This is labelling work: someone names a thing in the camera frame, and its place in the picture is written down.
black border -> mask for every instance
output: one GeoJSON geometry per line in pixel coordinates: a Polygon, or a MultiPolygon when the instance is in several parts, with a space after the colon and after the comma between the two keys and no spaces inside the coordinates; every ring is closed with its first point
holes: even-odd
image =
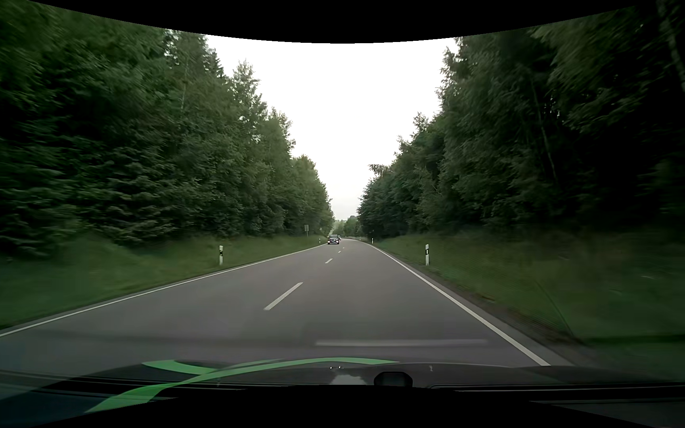
{"type": "Polygon", "coordinates": [[[434,40],[533,27],[641,4],[599,2],[272,4],[47,0],[44,5],[152,27],[214,36],[300,43],[356,44],[434,40]]]}

foliage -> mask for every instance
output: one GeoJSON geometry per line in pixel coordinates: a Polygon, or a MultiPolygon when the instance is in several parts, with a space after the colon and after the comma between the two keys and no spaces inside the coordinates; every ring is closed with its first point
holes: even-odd
{"type": "Polygon", "coordinates": [[[685,6],[666,3],[664,30],[645,3],[457,38],[440,113],[371,166],[362,230],[685,228],[685,6]]]}
{"type": "Polygon", "coordinates": [[[202,34],[0,0],[0,248],[329,229],[314,163],[202,34]]]}

grassy embankment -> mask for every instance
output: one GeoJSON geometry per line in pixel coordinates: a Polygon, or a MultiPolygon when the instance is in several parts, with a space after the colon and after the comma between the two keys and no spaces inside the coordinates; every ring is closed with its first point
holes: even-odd
{"type": "Polygon", "coordinates": [[[471,231],[375,244],[491,307],[570,333],[622,369],[685,379],[684,243],[650,232],[502,239],[471,231]]]}
{"type": "Polygon", "coordinates": [[[318,245],[319,238],[198,237],[131,250],[87,236],[72,241],[50,260],[9,260],[0,254],[0,329],[303,250],[318,245]],[[218,266],[219,245],[224,246],[221,267],[218,266]]]}

windshield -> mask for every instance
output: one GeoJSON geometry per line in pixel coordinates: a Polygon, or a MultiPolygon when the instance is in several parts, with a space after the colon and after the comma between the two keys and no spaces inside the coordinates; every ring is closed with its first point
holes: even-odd
{"type": "Polygon", "coordinates": [[[107,16],[0,1],[0,416],[99,374],[685,382],[684,2],[371,44],[107,16]]]}

white lane marking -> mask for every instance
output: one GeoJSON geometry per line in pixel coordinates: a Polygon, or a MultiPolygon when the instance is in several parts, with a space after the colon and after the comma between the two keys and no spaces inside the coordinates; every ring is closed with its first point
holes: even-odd
{"type": "Polygon", "coordinates": [[[275,257],[275,258],[270,258],[270,259],[265,259],[265,260],[257,261],[257,262],[251,263],[251,264],[245,264],[245,265],[242,265],[242,266],[237,266],[237,267],[233,267],[233,268],[226,269],[226,270],[219,270],[218,272],[209,273],[208,275],[205,275],[204,277],[198,277],[198,278],[187,279],[186,281],[182,281],[182,282],[180,282],[180,283],[175,283],[175,284],[171,284],[171,285],[169,285],[169,286],[165,286],[165,287],[162,287],[162,288],[149,290],[149,291],[146,291],[146,292],[143,292],[143,293],[140,293],[140,294],[136,294],[136,295],[134,295],[134,296],[128,296],[128,297],[124,297],[124,298],[119,298],[118,300],[113,300],[113,301],[111,301],[111,302],[103,303],[103,304],[101,304],[101,305],[97,305],[97,306],[92,306],[92,307],[90,307],[90,308],[81,309],[80,311],[71,312],[71,313],[69,313],[69,314],[61,315],[61,316],[59,316],[59,317],[50,318],[50,319],[48,319],[48,320],[45,320],[45,321],[42,321],[42,322],[37,322],[36,324],[32,324],[32,325],[27,325],[27,326],[25,326],[25,327],[20,327],[20,328],[17,328],[17,329],[15,329],[15,330],[12,330],[12,331],[5,331],[5,333],[1,333],[1,334],[0,334],[0,337],[2,337],[2,336],[7,336],[7,335],[10,335],[10,334],[13,334],[13,333],[17,333],[18,331],[27,330],[27,329],[29,329],[29,328],[38,327],[38,326],[40,326],[40,325],[44,325],[44,324],[50,323],[50,322],[52,322],[52,321],[61,320],[62,318],[71,317],[71,316],[73,316],[73,315],[78,315],[78,314],[81,314],[81,313],[83,313],[83,312],[87,312],[87,311],[91,311],[91,310],[94,310],[94,309],[97,309],[97,308],[101,308],[101,307],[104,307],[104,306],[112,305],[113,303],[122,302],[122,301],[128,300],[128,299],[130,299],[130,298],[139,297],[139,296],[144,296],[145,294],[149,294],[149,293],[151,293],[151,292],[158,292],[158,291],[161,291],[161,290],[169,289],[170,287],[176,287],[176,286],[180,286],[180,285],[182,285],[182,284],[191,283],[191,282],[196,281],[196,280],[198,280],[198,279],[210,278],[210,277],[213,277],[213,276],[215,276],[215,275],[220,275],[220,274],[222,274],[222,273],[231,272],[232,270],[237,270],[237,269],[246,268],[246,267],[249,267],[249,266],[253,266],[253,265],[256,265],[256,264],[265,263],[265,262],[267,262],[267,261],[271,261],[271,260],[275,260],[275,259],[279,259],[279,258],[286,258],[287,256],[291,256],[291,255],[297,254],[297,253],[302,253],[303,251],[313,250],[314,248],[319,248],[319,247],[321,247],[321,246],[323,246],[323,245],[325,245],[325,244],[317,245],[316,247],[306,248],[305,250],[295,251],[294,253],[290,253],[290,254],[284,254],[284,255],[282,255],[282,256],[277,256],[277,257],[275,257]]]}
{"type": "Polygon", "coordinates": [[[488,327],[488,328],[490,328],[491,330],[493,330],[494,333],[496,333],[497,335],[501,336],[504,340],[506,340],[507,342],[509,342],[509,344],[511,344],[511,345],[514,346],[515,348],[519,349],[523,354],[529,356],[533,361],[535,361],[535,362],[538,363],[539,365],[551,365],[551,364],[548,364],[547,361],[546,361],[545,359],[539,357],[539,356],[536,355],[533,351],[531,351],[531,350],[529,350],[528,348],[526,348],[523,344],[520,344],[517,340],[515,340],[514,338],[512,338],[512,337],[509,336],[508,334],[506,334],[506,333],[504,333],[503,331],[501,331],[497,326],[492,325],[491,323],[489,323],[488,321],[486,321],[485,318],[479,316],[477,313],[475,313],[475,311],[473,311],[472,309],[470,309],[470,308],[468,308],[468,307],[462,305],[461,302],[459,302],[457,299],[455,299],[455,298],[449,296],[446,292],[444,292],[444,291],[441,290],[440,288],[436,287],[433,283],[429,282],[427,279],[423,278],[421,275],[419,275],[418,273],[416,273],[416,272],[414,272],[413,270],[411,270],[411,268],[409,268],[409,267],[407,267],[406,265],[402,264],[400,261],[398,261],[398,260],[396,260],[395,258],[391,257],[388,253],[384,252],[383,250],[380,250],[379,248],[375,247],[374,245],[371,245],[371,244],[367,244],[367,245],[369,245],[370,247],[376,249],[377,251],[381,252],[382,254],[386,255],[388,258],[391,258],[394,262],[398,263],[401,267],[403,267],[404,269],[406,269],[406,270],[408,270],[409,272],[411,272],[411,273],[414,275],[414,277],[417,277],[417,278],[421,279],[421,280],[424,281],[427,285],[429,285],[430,287],[433,287],[433,289],[435,289],[435,291],[441,293],[441,294],[442,294],[443,296],[445,296],[445,298],[447,298],[448,300],[451,300],[453,303],[456,304],[456,306],[458,306],[459,308],[462,308],[467,314],[469,314],[469,315],[475,317],[478,321],[480,321],[480,322],[483,323],[486,327],[488,327]]]}
{"type": "Polygon", "coordinates": [[[437,340],[317,340],[316,346],[465,346],[485,345],[485,339],[437,339],[437,340]]]}
{"type": "Polygon", "coordinates": [[[271,304],[268,305],[268,306],[266,306],[265,308],[263,308],[263,310],[264,310],[264,311],[268,311],[268,310],[270,310],[271,308],[273,308],[274,306],[276,306],[277,303],[281,302],[281,300],[282,300],[283,298],[289,296],[290,293],[293,292],[293,291],[295,291],[295,289],[298,288],[301,284],[302,284],[302,283],[297,283],[297,284],[295,284],[294,286],[292,286],[291,289],[285,291],[285,294],[282,294],[281,296],[277,297],[275,301],[271,302],[271,304]]]}

